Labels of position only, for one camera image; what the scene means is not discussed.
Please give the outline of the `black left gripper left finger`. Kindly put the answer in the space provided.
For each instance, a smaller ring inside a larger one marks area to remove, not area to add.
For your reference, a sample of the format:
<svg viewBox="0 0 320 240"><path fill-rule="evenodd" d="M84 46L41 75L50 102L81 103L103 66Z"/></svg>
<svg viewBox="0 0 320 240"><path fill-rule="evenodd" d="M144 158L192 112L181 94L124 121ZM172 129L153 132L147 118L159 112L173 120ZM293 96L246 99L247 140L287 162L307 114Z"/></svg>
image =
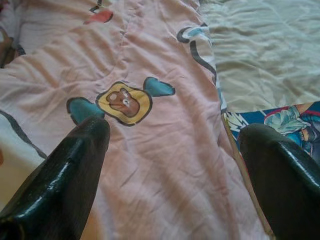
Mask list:
<svg viewBox="0 0 320 240"><path fill-rule="evenodd" d="M96 196L110 125L76 126L22 183L0 213L3 240L78 240Z"/></svg>

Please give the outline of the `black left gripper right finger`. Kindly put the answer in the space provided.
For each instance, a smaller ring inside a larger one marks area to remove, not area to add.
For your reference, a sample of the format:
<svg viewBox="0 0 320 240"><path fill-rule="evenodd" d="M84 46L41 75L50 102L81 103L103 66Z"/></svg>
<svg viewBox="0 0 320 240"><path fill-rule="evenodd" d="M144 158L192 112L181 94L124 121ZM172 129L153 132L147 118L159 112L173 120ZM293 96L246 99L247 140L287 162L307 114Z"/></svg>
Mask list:
<svg viewBox="0 0 320 240"><path fill-rule="evenodd" d="M320 238L320 165L288 137L254 123L238 135L258 204L280 240Z"/></svg>

